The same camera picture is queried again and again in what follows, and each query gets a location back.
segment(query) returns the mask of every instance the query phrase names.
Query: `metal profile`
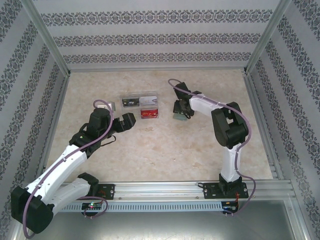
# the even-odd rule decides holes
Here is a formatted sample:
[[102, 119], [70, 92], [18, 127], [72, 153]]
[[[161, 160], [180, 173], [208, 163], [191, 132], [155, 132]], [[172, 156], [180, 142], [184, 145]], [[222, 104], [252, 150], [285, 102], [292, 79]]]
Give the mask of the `metal profile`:
[[63, 80], [62, 90], [61, 90], [60, 97], [58, 99], [57, 107], [56, 107], [56, 110], [55, 110], [55, 114], [54, 114], [54, 117], [53, 117], [53, 120], [52, 120], [53, 125], [50, 128], [49, 134], [47, 136], [48, 137], [48, 141], [47, 141], [47, 143], [46, 143], [46, 145], [44, 147], [44, 150], [43, 150], [44, 156], [40, 160], [39, 170], [36, 173], [36, 177], [39, 177], [43, 173], [43, 170], [45, 169], [46, 164], [48, 162], [49, 155], [50, 155], [50, 149], [51, 149], [52, 143], [54, 141], [55, 133], [56, 133], [57, 126], [58, 126], [58, 120], [59, 120], [60, 113], [61, 113], [61, 110], [62, 110], [62, 107], [63, 107], [63, 104], [64, 104], [64, 100], [65, 100], [65, 96], [66, 96], [66, 92], [67, 92], [67, 88], [68, 88], [68, 84], [69, 84], [69, 79], [70, 79], [70, 75], [68, 73], [64, 77], [64, 80]]
[[251, 102], [252, 110], [254, 113], [254, 117], [256, 119], [256, 123], [258, 125], [258, 129], [260, 132], [261, 140], [265, 149], [266, 156], [270, 162], [273, 164], [277, 178], [279, 180], [283, 180], [284, 176], [279, 164], [279, 160], [276, 155], [276, 151], [273, 147], [273, 143], [269, 134], [269, 130], [267, 127], [266, 119], [262, 112], [262, 108], [259, 104], [259, 99], [257, 93], [254, 89], [253, 82], [251, 76], [249, 74], [243, 74], [244, 84]]
[[275, 8], [268, 25], [266, 26], [263, 34], [261, 35], [253, 53], [251, 54], [249, 61], [246, 65], [246, 72], [250, 73], [254, 66], [256, 65], [261, 53], [265, 49], [269, 39], [271, 38], [272, 34], [274, 33], [275, 29], [277, 28], [280, 19], [284, 15], [285, 11], [287, 10], [291, 0], [280, 0], [279, 4]]
[[269, 166], [270, 166], [270, 170], [271, 170], [271, 174], [272, 174], [273, 179], [279, 179], [277, 171], [276, 171], [275, 164], [274, 163], [269, 163]]
[[186, 67], [117, 67], [117, 68], [72, 68], [71, 73], [133, 72], [133, 71], [188, 71], [188, 70], [237, 70], [244, 66], [186, 66]]
[[[227, 202], [235, 199], [205, 199], [198, 183], [218, 183], [218, 181], [169, 181], [169, 182], [101, 182], [115, 184], [114, 199], [110, 203], [167, 203], [167, 202]], [[244, 181], [251, 194], [254, 184]], [[252, 201], [288, 200], [296, 198], [290, 180], [257, 180]]]
[[54, 60], [58, 64], [60, 70], [63, 72], [64, 76], [67, 76], [70, 72], [67, 63], [60, 53], [58, 46], [55, 43], [55, 40], [51, 36], [49, 30], [46, 27], [41, 15], [39, 14], [36, 6], [34, 5], [32, 0], [22, 0], [21, 1], [23, 7], [25, 8], [26, 12], [28, 13], [29, 17], [31, 18], [34, 26], [36, 27], [37, 31], [41, 35], [44, 43], [48, 47], [50, 53], [52, 54]]
[[285, 200], [284, 205], [295, 239], [311, 240], [298, 200]]
[[[101, 212], [106, 209], [103, 204], [100, 210], [87, 212]], [[220, 201], [198, 201], [198, 202], [109, 202], [108, 213], [160, 213], [160, 212], [203, 212], [222, 211]], [[73, 202], [64, 207], [61, 213], [78, 213], [82, 211], [82, 202]]]

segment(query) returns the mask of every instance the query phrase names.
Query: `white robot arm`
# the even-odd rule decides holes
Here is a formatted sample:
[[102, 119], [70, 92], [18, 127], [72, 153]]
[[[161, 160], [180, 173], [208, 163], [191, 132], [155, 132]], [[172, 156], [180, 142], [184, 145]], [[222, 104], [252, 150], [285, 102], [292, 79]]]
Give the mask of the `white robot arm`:
[[[221, 106], [213, 104], [203, 98], [198, 98], [194, 96], [190, 98], [189, 103], [193, 111], [200, 112], [208, 117], [212, 117], [212, 111], [222, 108]], [[228, 183], [234, 182], [238, 180], [240, 177], [235, 169], [236, 150], [239, 147], [239, 145], [240, 143], [235, 145], [232, 149], [224, 147], [222, 169], [220, 174]], [[240, 166], [240, 155], [241, 155], [241, 149], [238, 152], [238, 161], [237, 161], [238, 169]]]
[[187, 120], [196, 111], [212, 118], [215, 138], [224, 147], [222, 169], [219, 175], [219, 189], [225, 197], [235, 196], [236, 193], [241, 192], [244, 186], [242, 177], [237, 172], [239, 171], [241, 154], [239, 146], [245, 142], [249, 130], [245, 120], [227, 107], [241, 113], [240, 107], [236, 102], [224, 104], [227, 107], [214, 104], [199, 91], [192, 92], [193, 96], [191, 96], [188, 94], [191, 91], [186, 84], [178, 82], [179, 84], [176, 86], [172, 85], [178, 98], [174, 103], [173, 112], [175, 115], [173, 117]]
[[[111, 121], [112, 116], [109, 110], [95, 108], [90, 115], [89, 123], [85, 123], [79, 132], [73, 135], [69, 145], [55, 162], [26, 188], [18, 186], [12, 191], [11, 216], [23, 223], [24, 209], [28, 205], [26, 227], [38, 234], [67, 204], [84, 196], [95, 197], [99, 180], [88, 173], [80, 174], [72, 183], [61, 189], [59, 187], [80, 164], [101, 147], [104, 139], [110, 138], [114, 133], [129, 130], [135, 125], [136, 119], [132, 113], [126, 113], [122, 117], [123, 120], [116, 118]], [[27, 204], [33, 192], [35, 194]]]

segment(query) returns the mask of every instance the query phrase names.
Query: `red object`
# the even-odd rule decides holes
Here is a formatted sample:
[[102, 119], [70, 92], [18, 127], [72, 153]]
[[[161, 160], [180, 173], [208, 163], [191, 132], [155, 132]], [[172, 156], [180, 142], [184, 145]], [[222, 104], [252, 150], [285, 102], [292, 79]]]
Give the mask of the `red object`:
[[142, 119], [155, 119], [158, 117], [158, 109], [141, 110]]

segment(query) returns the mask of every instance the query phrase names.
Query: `plastic box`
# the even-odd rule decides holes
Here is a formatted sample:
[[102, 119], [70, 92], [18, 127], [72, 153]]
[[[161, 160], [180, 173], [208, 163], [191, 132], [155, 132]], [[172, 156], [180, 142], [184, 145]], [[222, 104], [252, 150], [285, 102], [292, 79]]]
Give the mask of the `plastic box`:
[[123, 113], [133, 113], [136, 118], [142, 119], [159, 117], [159, 98], [156, 91], [126, 93], [120, 97]]

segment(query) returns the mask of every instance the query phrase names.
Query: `marble floor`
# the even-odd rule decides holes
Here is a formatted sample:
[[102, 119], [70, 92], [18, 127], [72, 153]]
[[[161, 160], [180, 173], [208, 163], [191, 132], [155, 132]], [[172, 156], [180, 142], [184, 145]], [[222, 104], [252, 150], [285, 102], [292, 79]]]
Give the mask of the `marble floor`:
[[115, 102], [114, 115], [119, 117], [121, 94], [157, 91], [159, 118], [137, 119], [131, 130], [116, 133], [116, 142], [98, 149], [67, 181], [72, 182], [83, 172], [101, 182], [217, 180], [223, 147], [215, 138], [212, 120], [199, 112], [188, 121], [173, 119], [176, 94], [167, 83], [170, 78], [186, 82], [192, 92], [198, 90], [217, 101], [237, 102], [253, 130], [242, 152], [240, 171], [255, 179], [272, 179], [240, 70], [72, 73], [47, 167], [89, 121], [94, 100]]

